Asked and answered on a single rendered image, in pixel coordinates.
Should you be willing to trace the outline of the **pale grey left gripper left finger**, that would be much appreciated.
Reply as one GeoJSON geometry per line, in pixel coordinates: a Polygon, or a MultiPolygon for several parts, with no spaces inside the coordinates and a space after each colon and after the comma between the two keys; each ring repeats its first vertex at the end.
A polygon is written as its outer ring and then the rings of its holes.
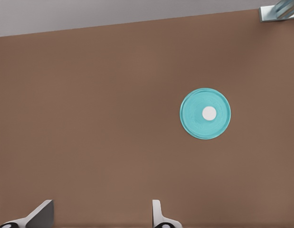
{"type": "Polygon", "coordinates": [[[54,201],[45,200],[26,217],[11,220],[0,228],[52,228],[54,224],[54,201]]]}

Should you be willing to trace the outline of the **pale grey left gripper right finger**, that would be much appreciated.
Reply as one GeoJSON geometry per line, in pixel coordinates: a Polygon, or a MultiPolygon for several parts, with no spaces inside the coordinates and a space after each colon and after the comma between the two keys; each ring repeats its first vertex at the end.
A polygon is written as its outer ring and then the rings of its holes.
{"type": "Polygon", "coordinates": [[[166,218],[162,214],[161,202],[152,200],[152,228],[183,228],[179,221],[166,218]]]}

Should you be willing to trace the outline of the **teal pot lid white knob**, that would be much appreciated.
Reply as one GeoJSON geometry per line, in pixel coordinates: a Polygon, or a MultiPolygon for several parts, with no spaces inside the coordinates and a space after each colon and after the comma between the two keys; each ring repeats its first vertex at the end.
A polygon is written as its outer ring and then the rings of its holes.
{"type": "Polygon", "coordinates": [[[180,105],[180,122],[191,136],[210,140],[220,136],[231,120],[226,97],[212,88],[199,88],[185,96],[180,105]]]}

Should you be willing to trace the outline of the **silver frame post foot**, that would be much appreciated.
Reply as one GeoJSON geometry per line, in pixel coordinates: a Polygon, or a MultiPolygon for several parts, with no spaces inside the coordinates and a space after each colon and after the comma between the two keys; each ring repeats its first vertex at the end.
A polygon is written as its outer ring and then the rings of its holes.
{"type": "Polygon", "coordinates": [[[286,19],[278,19],[276,16],[276,12],[274,10],[274,7],[275,7],[274,5],[261,6],[258,9],[261,22],[282,21],[282,20],[294,19],[294,14],[286,19]]]}

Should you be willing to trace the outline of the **silver frame post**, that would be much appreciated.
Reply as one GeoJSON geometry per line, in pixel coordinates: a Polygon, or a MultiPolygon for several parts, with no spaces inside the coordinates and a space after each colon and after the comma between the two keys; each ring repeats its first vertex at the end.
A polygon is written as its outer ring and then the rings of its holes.
{"type": "Polygon", "coordinates": [[[274,6],[277,19],[287,19],[294,15],[294,0],[280,0],[274,6]]]}

